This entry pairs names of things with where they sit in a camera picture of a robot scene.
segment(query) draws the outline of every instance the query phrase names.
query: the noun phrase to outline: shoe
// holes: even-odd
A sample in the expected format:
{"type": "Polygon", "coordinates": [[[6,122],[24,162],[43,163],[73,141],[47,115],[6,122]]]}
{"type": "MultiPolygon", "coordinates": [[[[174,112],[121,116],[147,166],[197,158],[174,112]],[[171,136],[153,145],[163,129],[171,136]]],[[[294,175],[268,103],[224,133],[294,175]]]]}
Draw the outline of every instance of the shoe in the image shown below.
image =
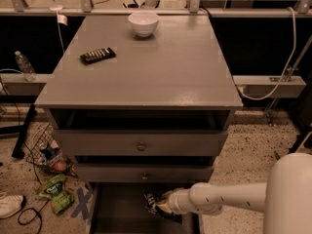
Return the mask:
{"type": "Polygon", "coordinates": [[[0,219],[16,214],[25,205],[22,195],[10,195],[0,192],[0,219]]]}

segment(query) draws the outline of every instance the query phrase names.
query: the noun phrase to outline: plastic bottle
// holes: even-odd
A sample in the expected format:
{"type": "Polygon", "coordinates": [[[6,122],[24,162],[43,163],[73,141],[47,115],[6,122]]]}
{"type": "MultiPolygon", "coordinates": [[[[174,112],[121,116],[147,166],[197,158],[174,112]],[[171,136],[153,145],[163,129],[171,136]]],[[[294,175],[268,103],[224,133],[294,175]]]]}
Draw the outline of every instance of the plastic bottle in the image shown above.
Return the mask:
{"type": "Polygon", "coordinates": [[[37,74],[29,62],[27,56],[23,55],[20,51],[16,51],[16,62],[21,72],[27,81],[32,82],[37,79],[37,74]]]}

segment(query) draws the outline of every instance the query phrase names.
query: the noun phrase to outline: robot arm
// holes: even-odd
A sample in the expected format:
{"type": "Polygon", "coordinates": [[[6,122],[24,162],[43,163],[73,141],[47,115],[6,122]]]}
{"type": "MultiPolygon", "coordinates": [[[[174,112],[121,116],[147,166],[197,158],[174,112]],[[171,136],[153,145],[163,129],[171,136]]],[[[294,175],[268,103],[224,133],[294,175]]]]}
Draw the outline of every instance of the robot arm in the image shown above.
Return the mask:
{"type": "Polygon", "coordinates": [[[264,212],[264,234],[312,233],[312,155],[278,160],[267,183],[214,186],[196,183],[164,194],[156,205],[175,215],[217,215],[222,206],[264,212]]]}
{"type": "Polygon", "coordinates": [[[177,189],[158,204],[165,212],[185,215],[218,215],[222,206],[264,212],[266,183],[214,186],[196,183],[190,189],[177,189]]]}

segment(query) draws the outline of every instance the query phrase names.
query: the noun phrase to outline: remote control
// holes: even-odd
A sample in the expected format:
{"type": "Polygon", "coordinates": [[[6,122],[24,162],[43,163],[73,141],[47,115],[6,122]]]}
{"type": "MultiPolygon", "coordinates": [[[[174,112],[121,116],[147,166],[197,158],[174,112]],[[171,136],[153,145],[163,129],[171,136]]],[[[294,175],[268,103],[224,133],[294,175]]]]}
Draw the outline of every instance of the remote control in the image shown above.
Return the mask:
{"type": "Polygon", "coordinates": [[[84,62],[87,65],[87,64],[94,63],[103,59],[112,59],[115,57],[116,57],[116,54],[113,52],[112,49],[100,48],[97,50],[87,52],[84,55],[81,55],[79,58],[82,62],[84,62]]]}

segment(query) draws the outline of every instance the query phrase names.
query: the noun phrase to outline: snack bag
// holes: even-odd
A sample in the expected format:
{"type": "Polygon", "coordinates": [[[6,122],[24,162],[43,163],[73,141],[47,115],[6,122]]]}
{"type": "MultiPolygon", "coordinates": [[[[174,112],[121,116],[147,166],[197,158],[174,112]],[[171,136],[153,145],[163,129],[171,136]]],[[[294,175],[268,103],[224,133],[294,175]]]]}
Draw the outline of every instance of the snack bag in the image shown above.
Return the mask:
{"type": "Polygon", "coordinates": [[[57,215],[74,202],[74,195],[64,189],[66,177],[59,174],[45,181],[36,190],[36,194],[51,200],[52,211],[57,215]]]}

